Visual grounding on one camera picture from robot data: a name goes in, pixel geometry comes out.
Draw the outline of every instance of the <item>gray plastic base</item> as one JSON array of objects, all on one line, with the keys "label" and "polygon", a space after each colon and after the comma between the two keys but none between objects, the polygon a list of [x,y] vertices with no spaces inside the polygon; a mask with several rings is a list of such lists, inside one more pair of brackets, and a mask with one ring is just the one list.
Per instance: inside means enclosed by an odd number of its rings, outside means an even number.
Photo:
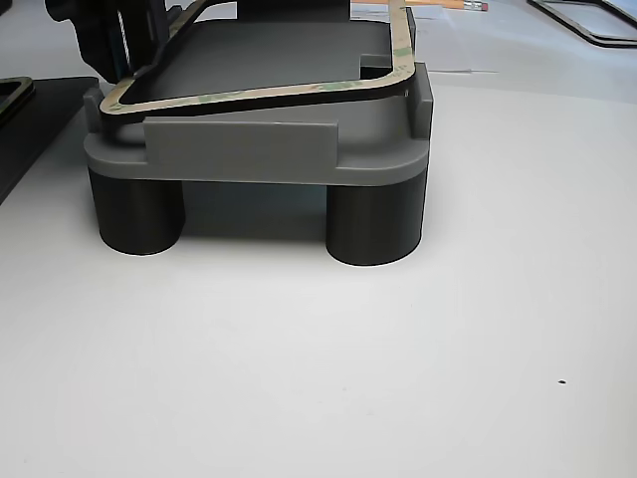
[{"label": "gray plastic base", "polygon": [[[133,92],[135,101],[357,80],[390,62],[384,23],[194,27],[161,75]],[[93,132],[85,146],[90,168],[113,178],[375,186],[414,177],[429,160],[433,98],[422,64],[404,97],[149,118],[109,134],[99,122],[100,99],[86,101]]]}]

